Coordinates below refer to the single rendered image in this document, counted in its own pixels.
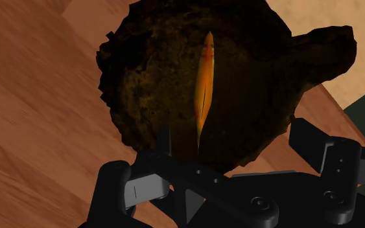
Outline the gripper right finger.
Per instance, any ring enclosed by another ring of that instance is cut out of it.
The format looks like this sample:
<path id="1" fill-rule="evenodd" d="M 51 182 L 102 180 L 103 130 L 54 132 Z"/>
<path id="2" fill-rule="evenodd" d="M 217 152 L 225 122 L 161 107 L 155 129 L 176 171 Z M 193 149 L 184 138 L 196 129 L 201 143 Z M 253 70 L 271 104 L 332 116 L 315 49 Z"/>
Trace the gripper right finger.
<path id="1" fill-rule="evenodd" d="M 303 118 L 291 122 L 289 146 L 320 174 L 318 212 L 332 225 L 365 225 L 365 147 L 330 136 Z"/>

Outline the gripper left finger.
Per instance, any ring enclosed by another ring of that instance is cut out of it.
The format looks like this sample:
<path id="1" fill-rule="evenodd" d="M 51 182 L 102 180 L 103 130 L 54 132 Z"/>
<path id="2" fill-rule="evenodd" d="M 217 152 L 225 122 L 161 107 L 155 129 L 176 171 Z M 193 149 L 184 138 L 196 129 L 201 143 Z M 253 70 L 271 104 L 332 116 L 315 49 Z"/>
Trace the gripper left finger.
<path id="1" fill-rule="evenodd" d="M 180 164 L 171 157 L 171 134 L 164 128 L 156 148 L 139 152 L 134 164 L 119 160 L 100 167 L 86 228 L 152 228 L 133 217 L 136 205 L 147 201 L 178 228 L 275 228 L 277 203 L 247 179 Z"/>

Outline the orange pointed utensil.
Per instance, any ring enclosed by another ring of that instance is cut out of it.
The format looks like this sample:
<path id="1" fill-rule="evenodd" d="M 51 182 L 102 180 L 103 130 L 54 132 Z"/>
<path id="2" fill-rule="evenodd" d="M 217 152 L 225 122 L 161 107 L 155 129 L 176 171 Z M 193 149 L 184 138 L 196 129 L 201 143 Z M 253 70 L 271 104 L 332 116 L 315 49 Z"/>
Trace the orange pointed utensil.
<path id="1" fill-rule="evenodd" d="M 198 73 L 194 92 L 197 149 L 200 147 L 200 136 L 212 103 L 214 66 L 215 58 L 213 35 L 211 32 L 208 32 L 204 40 L 204 46 L 202 48 L 198 64 Z"/>

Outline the dark brown rough pan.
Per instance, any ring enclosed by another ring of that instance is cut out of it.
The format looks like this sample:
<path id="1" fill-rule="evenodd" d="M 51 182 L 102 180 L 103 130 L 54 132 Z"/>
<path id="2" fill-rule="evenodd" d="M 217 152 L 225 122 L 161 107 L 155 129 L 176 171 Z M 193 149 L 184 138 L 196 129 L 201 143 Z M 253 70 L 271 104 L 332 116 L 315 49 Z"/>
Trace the dark brown rough pan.
<path id="1" fill-rule="evenodd" d="M 194 92 L 208 32 L 213 98 L 197 149 Z M 229 172 L 286 132 L 307 90 L 346 73 L 349 25 L 293 36 L 266 0 L 139 0 L 97 52 L 101 98 L 122 142 L 140 152 L 171 130 L 172 156 Z"/>

